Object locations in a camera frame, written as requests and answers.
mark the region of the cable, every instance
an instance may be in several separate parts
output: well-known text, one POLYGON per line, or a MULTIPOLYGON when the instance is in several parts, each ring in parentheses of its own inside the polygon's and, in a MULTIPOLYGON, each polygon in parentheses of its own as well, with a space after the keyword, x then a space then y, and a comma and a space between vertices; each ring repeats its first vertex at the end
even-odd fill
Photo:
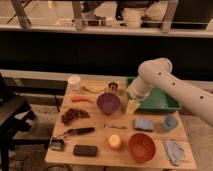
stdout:
POLYGON ((106 171, 106 170, 107 170, 107 166, 104 166, 103 171, 106 171))
POLYGON ((58 98, 55 94, 53 94, 54 98, 55 98, 55 104, 56 104, 56 107, 57 107, 57 110, 58 112, 60 112, 60 107, 59 107, 59 102, 58 102, 58 98))
POLYGON ((59 168, 67 169, 67 171, 73 171, 72 168, 68 164, 66 164, 66 165, 59 165, 59 164, 51 165, 51 166, 46 167, 43 171, 48 171, 50 168, 53 168, 53 167, 59 167, 59 168))

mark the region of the floor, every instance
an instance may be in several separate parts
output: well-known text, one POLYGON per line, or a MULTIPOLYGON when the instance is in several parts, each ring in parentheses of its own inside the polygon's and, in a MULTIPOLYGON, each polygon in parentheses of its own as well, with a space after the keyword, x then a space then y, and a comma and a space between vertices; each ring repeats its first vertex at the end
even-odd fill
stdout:
MULTIPOLYGON (((62 26, 71 27, 73 19, 73 7, 71 1, 31 1, 22 0, 25 13, 34 26, 62 26)), ((161 8, 167 8, 167 1, 160 1, 161 8)), ((96 9, 96 15, 115 20, 116 2, 108 1, 96 9)), ((0 24, 13 26, 18 24, 18 18, 14 17, 15 11, 10 1, 0 0, 0 24)), ((212 21, 207 27, 212 30, 212 21)))
MULTIPOLYGON (((54 122, 57 117, 57 106, 55 99, 51 96, 42 99, 36 103, 35 99, 29 99, 37 118, 32 122, 33 127, 29 133, 19 134, 18 137, 25 136, 29 138, 49 137, 52 133, 54 122)), ((189 142, 197 163, 197 171, 212 171, 213 170, 213 128, 208 126, 198 117, 192 115, 186 109, 180 111, 189 142)), ((45 163, 44 158, 46 149, 42 145, 19 146, 16 148, 15 155, 11 155, 10 170, 11 171, 96 171, 97 168, 79 168, 76 166, 57 165, 45 163)), ((141 169, 131 168, 113 168, 107 167, 107 171, 142 171, 141 169)), ((148 169, 146 171, 158 171, 156 169, 148 169)))

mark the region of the purple bowl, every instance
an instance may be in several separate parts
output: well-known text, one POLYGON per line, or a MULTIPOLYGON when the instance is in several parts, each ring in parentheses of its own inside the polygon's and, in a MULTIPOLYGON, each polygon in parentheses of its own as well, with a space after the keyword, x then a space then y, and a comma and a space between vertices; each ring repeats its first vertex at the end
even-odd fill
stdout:
POLYGON ((120 106, 120 99, 112 93, 103 93, 97 99, 98 108, 105 114, 111 114, 120 106))

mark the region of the carrot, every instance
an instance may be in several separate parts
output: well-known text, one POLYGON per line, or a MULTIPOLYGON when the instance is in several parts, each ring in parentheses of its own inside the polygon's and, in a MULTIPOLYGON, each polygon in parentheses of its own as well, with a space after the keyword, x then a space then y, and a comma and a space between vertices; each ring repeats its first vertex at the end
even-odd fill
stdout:
POLYGON ((93 101, 89 97, 86 97, 86 96, 73 96, 73 97, 71 97, 71 101, 72 102, 85 101, 85 102, 93 103, 93 101))

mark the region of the blue sponge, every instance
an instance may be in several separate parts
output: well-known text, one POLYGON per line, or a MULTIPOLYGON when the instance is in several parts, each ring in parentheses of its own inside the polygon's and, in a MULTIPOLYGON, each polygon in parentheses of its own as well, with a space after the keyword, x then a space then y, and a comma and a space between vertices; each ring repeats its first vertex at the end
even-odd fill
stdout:
POLYGON ((151 120, 135 119, 135 130, 152 132, 154 131, 154 122, 151 120))

